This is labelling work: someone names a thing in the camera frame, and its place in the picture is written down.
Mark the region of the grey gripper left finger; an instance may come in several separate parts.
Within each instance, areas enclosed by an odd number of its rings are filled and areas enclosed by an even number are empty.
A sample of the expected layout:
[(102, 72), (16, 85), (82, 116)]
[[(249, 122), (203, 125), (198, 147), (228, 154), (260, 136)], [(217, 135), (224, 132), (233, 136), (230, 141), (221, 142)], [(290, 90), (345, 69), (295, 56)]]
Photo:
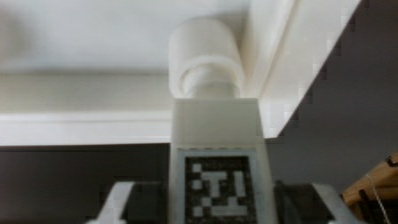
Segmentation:
[(96, 217), (86, 224), (155, 224), (162, 220), (162, 183), (114, 183)]

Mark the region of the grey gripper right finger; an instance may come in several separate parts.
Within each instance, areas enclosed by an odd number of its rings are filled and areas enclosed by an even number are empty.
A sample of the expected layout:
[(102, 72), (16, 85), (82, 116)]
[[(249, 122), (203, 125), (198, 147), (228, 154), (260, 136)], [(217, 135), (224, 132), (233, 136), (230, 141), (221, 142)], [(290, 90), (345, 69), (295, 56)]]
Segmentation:
[(329, 185), (278, 181), (274, 195), (279, 224), (365, 224)]

